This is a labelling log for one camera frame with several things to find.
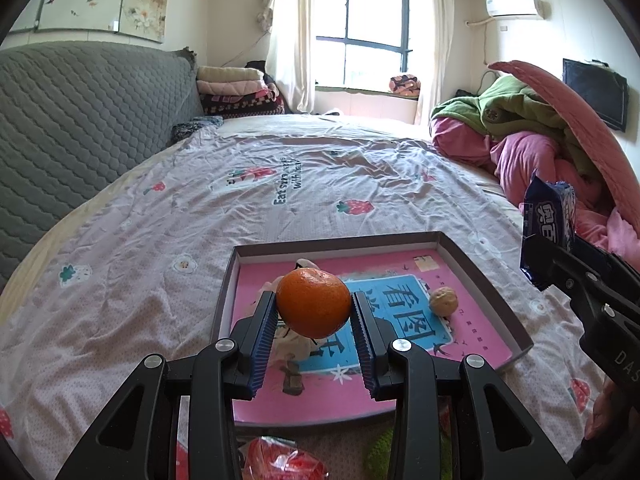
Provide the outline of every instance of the snack package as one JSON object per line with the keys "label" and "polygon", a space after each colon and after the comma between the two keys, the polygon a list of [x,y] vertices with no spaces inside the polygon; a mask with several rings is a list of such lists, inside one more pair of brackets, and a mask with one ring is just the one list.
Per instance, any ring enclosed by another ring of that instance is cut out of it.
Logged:
{"label": "snack package", "polygon": [[287,440],[261,436],[240,451],[242,480],[324,480],[329,476],[322,462]]}
{"label": "snack package", "polygon": [[[522,238],[541,234],[571,252],[575,235],[575,192],[571,184],[544,182],[533,176],[524,195]],[[520,255],[520,268],[534,285],[538,284]]]}

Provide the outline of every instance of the green jacket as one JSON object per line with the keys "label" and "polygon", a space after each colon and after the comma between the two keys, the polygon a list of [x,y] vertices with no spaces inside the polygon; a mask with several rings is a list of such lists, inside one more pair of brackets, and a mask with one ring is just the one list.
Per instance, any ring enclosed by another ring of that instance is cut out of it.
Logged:
{"label": "green jacket", "polygon": [[436,117],[458,119],[497,141],[521,131],[551,137],[568,151],[581,175],[602,179],[566,121],[513,75],[501,77],[479,97],[455,97],[436,106],[431,118]]}

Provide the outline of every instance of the person's hand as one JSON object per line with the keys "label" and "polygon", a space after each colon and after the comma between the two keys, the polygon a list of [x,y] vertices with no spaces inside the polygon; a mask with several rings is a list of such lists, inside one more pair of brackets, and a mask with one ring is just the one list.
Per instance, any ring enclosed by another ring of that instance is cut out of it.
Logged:
{"label": "person's hand", "polygon": [[[614,413],[612,396],[618,391],[616,383],[608,377],[604,380],[602,393],[593,403],[593,410],[589,414],[587,424],[584,427],[585,440],[591,440],[598,436],[612,421]],[[640,421],[640,415],[635,408],[629,413],[629,429],[634,428]]]}

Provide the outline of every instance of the folded blanket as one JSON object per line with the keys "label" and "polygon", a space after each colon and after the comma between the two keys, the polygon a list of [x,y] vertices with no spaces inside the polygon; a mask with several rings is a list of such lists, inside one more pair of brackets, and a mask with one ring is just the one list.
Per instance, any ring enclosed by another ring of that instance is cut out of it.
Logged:
{"label": "folded blanket", "polygon": [[200,66],[196,79],[209,83],[233,83],[235,81],[256,81],[262,79],[263,76],[264,73],[255,68]]}
{"label": "folded blanket", "polygon": [[513,75],[501,77],[479,97],[456,97],[436,106],[431,119],[440,117],[462,121],[497,142],[522,131],[550,137],[568,152],[581,175],[602,179],[566,121]]}
{"label": "folded blanket", "polygon": [[261,90],[268,90],[262,79],[256,81],[232,81],[227,83],[211,83],[208,81],[196,81],[198,92],[210,95],[247,95],[255,94]]}
{"label": "folded blanket", "polygon": [[206,95],[209,98],[210,102],[218,102],[218,103],[239,103],[240,101],[252,101],[254,99],[259,99],[260,97],[268,96],[270,92],[268,90],[260,90],[255,94],[247,94],[247,95],[212,95],[212,94],[202,94]]}
{"label": "folded blanket", "polygon": [[[245,68],[255,68],[256,70],[260,70],[260,72],[264,72],[264,82],[267,83],[267,85],[271,85],[273,84],[275,86],[276,82],[274,81],[273,77],[271,77],[269,74],[267,74],[267,71],[265,69],[265,62],[264,60],[262,61],[250,61],[245,65]],[[293,112],[291,111],[291,108],[289,108],[289,105],[287,104],[286,99],[282,99],[282,104],[284,106],[284,113],[286,114],[292,114]]]}
{"label": "folded blanket", "polygon": [[411,74],[396,75],[389,81],[389,89],[394,94],[418,97],[420,95],[420,80]]}
{"label": "folded blanket", "polygon": [[265,97],[240,101],[237,103],[221,103],[213,101],[215,96],[201,94],[200,101],[206,114],[219,115],[225,119],[235,117],[247,117],[253,115],[279,115],[284,113],[282,96],[271,97],[271,93]]}

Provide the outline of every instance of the stacked blankets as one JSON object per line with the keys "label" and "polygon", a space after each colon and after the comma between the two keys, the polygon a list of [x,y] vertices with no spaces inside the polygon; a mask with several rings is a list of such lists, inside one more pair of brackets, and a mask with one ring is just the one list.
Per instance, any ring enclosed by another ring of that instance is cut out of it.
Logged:
{"label": "stacked blankets", "polygon": [[274,81],[255,68],[201,66],[196,83],[207,115],[230,119],[284,113]]}
{"label": "stacked blankets", "polygon": [[524,201],[531,175],[572,184],[576,232],[640,270],[640,187],[613,134],[573,90],[522,61],[490,66],[510,72],[477,98],[432,111],[441,155],[494,173],[507,199]]}

